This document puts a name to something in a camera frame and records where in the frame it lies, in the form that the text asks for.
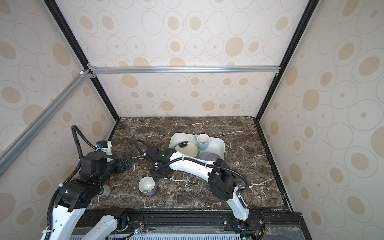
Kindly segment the grey purple mug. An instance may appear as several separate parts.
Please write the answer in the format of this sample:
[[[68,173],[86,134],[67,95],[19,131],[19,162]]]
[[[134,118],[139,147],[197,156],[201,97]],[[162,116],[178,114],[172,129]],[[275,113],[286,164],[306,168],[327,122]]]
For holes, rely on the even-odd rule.
[[[154,196],[157,192],[156,182],[150,176],[141,178],[139,181],[138,188],[139,188],[139,191],[147,197]]]

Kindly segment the cream floral plate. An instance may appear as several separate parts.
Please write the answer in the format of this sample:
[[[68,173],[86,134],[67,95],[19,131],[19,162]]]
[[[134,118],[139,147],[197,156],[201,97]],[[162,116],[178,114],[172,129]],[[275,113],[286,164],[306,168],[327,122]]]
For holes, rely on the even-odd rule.
[[[175,146],[175,150],[185,156],[192,157],[192,158],[196,158],[199,155],[198,147],[190,141],[178,143]]]

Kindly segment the light blue mug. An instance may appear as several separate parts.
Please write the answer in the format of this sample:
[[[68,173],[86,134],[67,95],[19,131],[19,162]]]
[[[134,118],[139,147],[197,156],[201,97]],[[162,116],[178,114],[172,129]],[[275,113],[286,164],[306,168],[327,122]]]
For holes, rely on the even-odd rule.
[[[200,151],[205,151],[209,144],[210,144],[210,137],[207,134],[199,134],[199,135],[194,135],[197,144],[198,144],[198,149]]]

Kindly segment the lilac purple bowl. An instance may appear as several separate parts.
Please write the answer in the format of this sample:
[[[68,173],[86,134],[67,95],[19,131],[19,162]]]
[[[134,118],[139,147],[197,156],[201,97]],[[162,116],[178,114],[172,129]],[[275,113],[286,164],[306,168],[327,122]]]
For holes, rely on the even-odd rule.
[[[205,161],[214,161],[215,162],[217,159],[221,159],[221,157],[215,153],[209,153],[204,157]]]

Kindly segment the white plastic bin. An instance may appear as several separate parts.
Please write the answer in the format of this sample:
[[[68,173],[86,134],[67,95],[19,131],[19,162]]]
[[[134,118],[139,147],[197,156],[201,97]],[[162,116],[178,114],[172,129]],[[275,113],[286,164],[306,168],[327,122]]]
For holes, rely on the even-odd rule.
[[[198,146],[197,141],[192,134],[185,133],[176,133],[172,136],[169,148],[175,149],[175,146],[180,142],[190,141]],[[210,137],[210,144],[205,151],[199,150],[199,155],[196,157],[197,159],[204,160],[204,157],[209,153],[218,154],[221,159],[224,159],[225,156],[225,142],[219,138]]]

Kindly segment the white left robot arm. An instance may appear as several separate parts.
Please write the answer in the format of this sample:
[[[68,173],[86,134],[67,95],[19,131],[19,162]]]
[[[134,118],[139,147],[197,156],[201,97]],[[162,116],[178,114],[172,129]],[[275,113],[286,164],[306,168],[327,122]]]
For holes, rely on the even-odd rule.
[[[92,199],[102,194],[103,188],[114,175],[122,174],[132,167],[132,155],[121,159],[112,158],[103,151],[94,151],[82,156],[74,173],[55,191],[47,211],[47,228],[43,240],[67,240],[89,207]]]

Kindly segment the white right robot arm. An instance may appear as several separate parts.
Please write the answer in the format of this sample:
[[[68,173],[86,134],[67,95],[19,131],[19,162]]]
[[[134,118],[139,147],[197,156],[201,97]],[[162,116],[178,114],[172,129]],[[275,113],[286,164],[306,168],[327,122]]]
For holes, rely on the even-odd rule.
[[[153,165],[151,171],[155,178],[163,178],[172,171],[197,176],[209,184],[210,191],[216,198],[227,202],[237,220],[248,220],[250,210],[241,193],[249,189],[249,182],[243,175],[230,169],[224,160],[204,161],[171,148],[161,151],[156,147],[149,147],[141,154]]]

